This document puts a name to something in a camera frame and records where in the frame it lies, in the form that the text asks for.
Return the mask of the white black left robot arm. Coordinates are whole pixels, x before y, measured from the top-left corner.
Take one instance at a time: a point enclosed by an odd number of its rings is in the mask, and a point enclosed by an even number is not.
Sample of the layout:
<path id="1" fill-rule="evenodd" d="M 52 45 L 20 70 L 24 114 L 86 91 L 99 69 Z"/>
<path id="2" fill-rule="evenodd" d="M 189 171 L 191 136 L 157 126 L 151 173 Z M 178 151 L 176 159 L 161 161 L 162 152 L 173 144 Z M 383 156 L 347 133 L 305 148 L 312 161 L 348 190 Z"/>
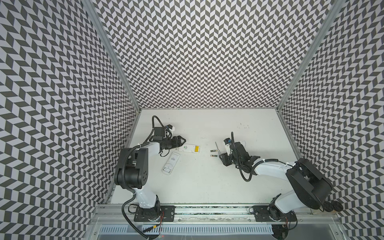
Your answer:
<path id="1" fill-rule="evenodd" d="M 172 125 L 154 127 L 142 144 L 123 148 L 119 155 L 114 182 L 133 194 L 139 203 L 137 209 L 148 217 L 161 215 L 159 197 L 144 187 L 149 178 L 149 158 L 162 154 L 164 150 L 181 147 L 186 142 L 183 137 L 174 136 L 174 130 Z"/>

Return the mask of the clear handle screwdriver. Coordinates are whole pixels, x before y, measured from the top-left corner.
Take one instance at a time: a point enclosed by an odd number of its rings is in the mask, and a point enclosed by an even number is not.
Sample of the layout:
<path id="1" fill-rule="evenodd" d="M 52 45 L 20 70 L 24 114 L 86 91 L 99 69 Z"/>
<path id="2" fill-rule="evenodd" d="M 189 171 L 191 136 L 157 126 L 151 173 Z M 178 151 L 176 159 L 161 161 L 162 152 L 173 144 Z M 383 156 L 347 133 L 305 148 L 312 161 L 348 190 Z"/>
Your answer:
<path id="1" fill-rule="evenodd" d="M 217 148 L 217 154 L 218 154 L 218 156 L 219 156 L 219 155 L 221 154 L 220 148 L 218 147 L 217 142 L 215 142 L 215 145 L 216 145 L 216 148 Z"/>

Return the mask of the white remote green buttons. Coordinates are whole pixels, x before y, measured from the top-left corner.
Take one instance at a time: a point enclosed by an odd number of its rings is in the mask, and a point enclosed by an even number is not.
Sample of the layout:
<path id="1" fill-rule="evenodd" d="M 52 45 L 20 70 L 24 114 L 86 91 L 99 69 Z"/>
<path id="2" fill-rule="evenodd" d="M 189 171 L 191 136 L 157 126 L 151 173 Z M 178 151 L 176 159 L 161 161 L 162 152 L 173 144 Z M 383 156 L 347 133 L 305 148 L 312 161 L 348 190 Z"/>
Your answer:
<path id="1" fill-rule="evenodd" d="M 181 147 L 178 147 L 178 151 L 185 153 L 199 153 L 200 146 L 192 144 L 183 144 Z"/>

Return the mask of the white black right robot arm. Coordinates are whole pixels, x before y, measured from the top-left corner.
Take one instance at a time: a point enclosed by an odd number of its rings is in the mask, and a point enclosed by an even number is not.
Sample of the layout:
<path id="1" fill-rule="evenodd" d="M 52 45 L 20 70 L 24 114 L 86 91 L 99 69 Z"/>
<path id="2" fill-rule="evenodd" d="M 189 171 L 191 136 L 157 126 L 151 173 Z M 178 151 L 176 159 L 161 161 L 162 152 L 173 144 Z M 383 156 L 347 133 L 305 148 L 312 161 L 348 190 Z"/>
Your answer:
<path id="1" fill-rule="evenodd" d="M 320 210 L 333 190 L 333 184 L 309 160 L 283 162 L 251 156 L 240 142 L 224 140 L 225 153 L 219 158 L 223 165 L 234 165 L 242 179 L 250 182 L 254 176 L 270 176 L 289 182 L 292 190 L 278 194 L 266 206 L 255 206 L 253 214 L 258 222 L 296 221 L 294 211 L 308 207 Z"/>

